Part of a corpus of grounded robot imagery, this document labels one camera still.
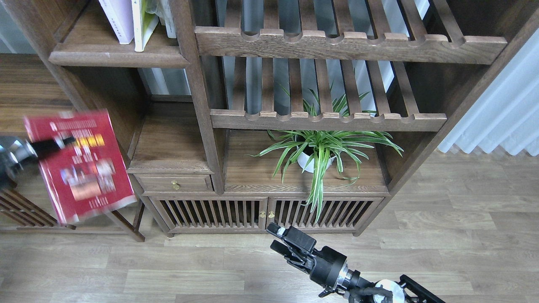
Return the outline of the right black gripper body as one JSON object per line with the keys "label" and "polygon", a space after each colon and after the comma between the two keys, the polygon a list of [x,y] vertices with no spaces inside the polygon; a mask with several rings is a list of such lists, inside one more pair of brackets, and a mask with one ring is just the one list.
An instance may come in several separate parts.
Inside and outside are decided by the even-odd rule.
{"label": "right black gripper body", "polygon": [[286,260],[291,266],[308,274],[310,280],[332,291],[343,285],[348,272],[347,256],[329,246],[324,246],[322,250],[315,249],[310,254],[289,249]]}

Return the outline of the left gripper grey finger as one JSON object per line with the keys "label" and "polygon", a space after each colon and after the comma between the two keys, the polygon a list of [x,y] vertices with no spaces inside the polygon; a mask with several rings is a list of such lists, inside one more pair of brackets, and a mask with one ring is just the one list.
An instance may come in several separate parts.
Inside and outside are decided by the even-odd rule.
{"label": "left gripper grey finger", "polygon": [[44,159],[76,142],[74,137],[28,142],[37,159]]}

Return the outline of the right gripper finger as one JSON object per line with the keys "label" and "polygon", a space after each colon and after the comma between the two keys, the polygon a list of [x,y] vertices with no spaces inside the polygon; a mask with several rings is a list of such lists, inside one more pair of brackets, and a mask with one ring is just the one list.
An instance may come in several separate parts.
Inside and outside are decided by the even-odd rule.
{"label": "right gripper finger", "polygon": [[283,244],[294,245],[299,249],[301,255],[310,255],[314,250],[316,240],[301,230],[291,226],[288,229],[270,223],[267,232],[283,241]]}
{"label": "right gripper finger", "polygon": [[270,248],[273,251],[283,255],[287,263],[298,265],[299,264],[299,249],[294,245],[283,244],[277,240],[273,240]]}

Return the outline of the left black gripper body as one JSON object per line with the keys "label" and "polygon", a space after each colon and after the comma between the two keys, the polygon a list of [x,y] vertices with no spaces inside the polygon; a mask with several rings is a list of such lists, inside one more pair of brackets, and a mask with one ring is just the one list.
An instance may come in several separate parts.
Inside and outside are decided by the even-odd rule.
{"label": "left black gripper body", "polygon": [[10,187],[23,167],[36,162],[38,155],[31,144],[19,137],[0,138],[0,188]]}

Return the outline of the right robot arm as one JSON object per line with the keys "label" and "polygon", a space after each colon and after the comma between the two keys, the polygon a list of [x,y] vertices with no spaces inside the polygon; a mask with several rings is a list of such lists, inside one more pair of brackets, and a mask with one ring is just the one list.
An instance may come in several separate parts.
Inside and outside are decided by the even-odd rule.
{"label": "right robot arm", "polygon": [[293,226],[285,228],[270,223],[267,232],[282,240],[274,240],[272,250],[324,288],[318,295],[320,298],[336,293],[349,303],[443,302],[406,275],[401,275],[399,282],[387,279],[370,282],[362,278],[360,271],[349,269],[346,255],[328,246],[317,250],[316,240]]}

